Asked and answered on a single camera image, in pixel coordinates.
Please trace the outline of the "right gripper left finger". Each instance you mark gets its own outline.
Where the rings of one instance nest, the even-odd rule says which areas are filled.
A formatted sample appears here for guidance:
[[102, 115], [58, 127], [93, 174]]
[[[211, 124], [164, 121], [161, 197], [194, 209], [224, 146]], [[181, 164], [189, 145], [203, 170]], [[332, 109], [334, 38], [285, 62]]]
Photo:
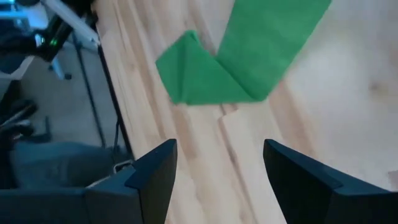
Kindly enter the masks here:
[[133, 165], [89, 188], [91, 224], [165, 224], [177, 170], [177, 140], [168, 139]]

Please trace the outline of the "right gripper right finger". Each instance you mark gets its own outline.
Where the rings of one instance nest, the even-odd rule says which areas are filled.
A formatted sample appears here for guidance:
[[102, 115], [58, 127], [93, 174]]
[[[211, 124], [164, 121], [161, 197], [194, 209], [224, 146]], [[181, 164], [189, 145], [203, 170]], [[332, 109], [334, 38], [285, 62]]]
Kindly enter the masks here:
[[269, 182], [287, 224], [398, 224], [398, 192], [264, 141]]

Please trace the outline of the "green elastic bandage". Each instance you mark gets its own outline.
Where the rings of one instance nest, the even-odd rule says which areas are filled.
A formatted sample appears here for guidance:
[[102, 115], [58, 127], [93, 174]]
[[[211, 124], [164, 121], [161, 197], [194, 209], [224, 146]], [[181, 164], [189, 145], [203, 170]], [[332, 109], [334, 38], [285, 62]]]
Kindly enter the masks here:
[[156, 60], [175, 104], [263, 101], [305, 45], [331, 0], [235, 0], [216, 56], [187, 30]]

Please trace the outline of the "person's leg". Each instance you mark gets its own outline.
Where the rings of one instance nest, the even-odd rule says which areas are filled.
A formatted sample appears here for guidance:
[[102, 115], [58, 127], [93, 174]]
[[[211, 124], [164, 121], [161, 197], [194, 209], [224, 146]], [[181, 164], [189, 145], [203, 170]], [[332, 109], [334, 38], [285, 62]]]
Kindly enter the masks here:
[[78, 142], [22, 142], [9, 157], [17, 186], [25, 189], [86, 187], [114, 165], [112, 150]]

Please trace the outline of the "silver bracket bar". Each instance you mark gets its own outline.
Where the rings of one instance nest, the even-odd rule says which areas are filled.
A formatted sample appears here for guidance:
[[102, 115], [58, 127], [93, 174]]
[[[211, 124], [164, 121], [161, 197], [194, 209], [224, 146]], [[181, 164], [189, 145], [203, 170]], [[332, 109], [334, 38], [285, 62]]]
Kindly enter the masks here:
[[95, 0], [40, 0], [53, 10], [64, 22], [77, 31], [81, 36], [96, 47], [100, 45], [100, 38], [94, 29], [82, 17], [91, 12], [91, 5]]

